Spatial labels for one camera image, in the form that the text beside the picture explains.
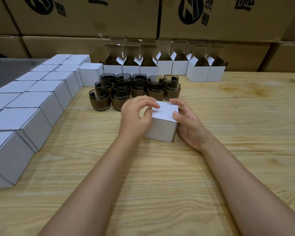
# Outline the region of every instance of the forearm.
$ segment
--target forearm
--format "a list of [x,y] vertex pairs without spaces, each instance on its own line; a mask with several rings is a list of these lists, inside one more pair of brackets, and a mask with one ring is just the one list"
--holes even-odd
[[244,236],[295,236],[295,212],[211,134],[201,152]]
[[39,235],[100,235],[132,145],[117,138]]

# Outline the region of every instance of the wooden table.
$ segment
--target wooden table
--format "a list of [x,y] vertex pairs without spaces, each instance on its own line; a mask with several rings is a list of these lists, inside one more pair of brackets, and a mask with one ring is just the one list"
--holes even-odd
[[[260,181],[295,210],[295,74],[226,72],[180,98]],[[120,112],[92,109],[84,87],[15,187],[0,190],[0,235],[36,235],[117,135]],[[212,172],[178,136],[143,139],[125,169],[106,235],[240,235]]]

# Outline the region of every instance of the glass cup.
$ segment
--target glass cup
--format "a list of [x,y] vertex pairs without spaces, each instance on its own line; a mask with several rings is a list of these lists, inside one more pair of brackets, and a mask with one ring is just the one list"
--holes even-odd
[[148,77],[148,86],[151,84],[163,84],[164,83],[164,79],[162,76],[159,75],[151,75]]
[[108,80],[97,81],[95,83],[95,89],[98,89],[98,88],[105,88],[111,94],[111,91],[113,90],[113,83]]
[[135,82],[131,86],[131,95],[133,98],[137,96],[143,96],[146,94],[146,84],[141,82]]
[[89,92],[90,103],[96,111],[105,111],[110,108],[110,94],[105,88],[92,89]]
[[166,83],[168,81],[175,81],[178,83],[179,77],[177,75],[164,75],[164,83]]
[[119,80],[127,80],[130,82],[130,85],[132,83],[132,77],[131,77],[131,74],[128,74],[128,73],[122,73],[122,74],[118,74],[117,77],[117,83]]
[[130,99],[127,91],[113,91],[111,95],[111,104],[116,111],[121,111],[122,105]]
[[116,83],[116,75],[113,73],[105,73],[99,77],[99,80],[108,80],[112,83]]
[[147,75],[146,74],[134,74],[132,75],[132,82],[146,82],[147,81]]
[[175,81],[167,81],[164,85],[164,99],[178,98],[180,94],[181,85]]
[[118,88],[122,88],[128,93],[130,93],[130,82],[124,79],[120,79],[116,84],[114,84],[114,90]]
[[163,101],[164,98],[164,88],[163,83],[161,84],[150,84],[148,86],[147,95],[156,99],[157,101]]

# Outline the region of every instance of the right hand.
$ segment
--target right hand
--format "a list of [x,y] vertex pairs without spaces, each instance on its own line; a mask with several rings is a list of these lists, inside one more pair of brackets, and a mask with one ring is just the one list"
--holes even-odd
[[174,119],[179,123],[178,135],[189,146],[201,151],[211,133],[202,125],[187,103],[177,98],[169,99],[169,101],[180,107],[179,113],[173,112]]

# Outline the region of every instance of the brown cardboard box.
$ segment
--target brown cardboard box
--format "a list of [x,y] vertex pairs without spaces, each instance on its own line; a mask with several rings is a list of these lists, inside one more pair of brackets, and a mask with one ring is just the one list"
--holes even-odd
[[295,0],[163,0],[160,37],[276,41],[294,16]]
[[273,43],[259,71],[295,72],[295,43]]
[[220,57],[227,63],[225,71],[257,72],[270,43],[228,43]]
[[158,0],[6,0],[24,35],[156,38]]
[[30,56],[21,37],[0,35],[0,58],[1,57],[29,58]]
[[0,0],[0,35],[18,35],[18,29],[15,26],[12,17]]
[[56,54],[89,54],[92,63],[106,59],[104,38],[24,36],[24,43],[33,58],[51,58]]

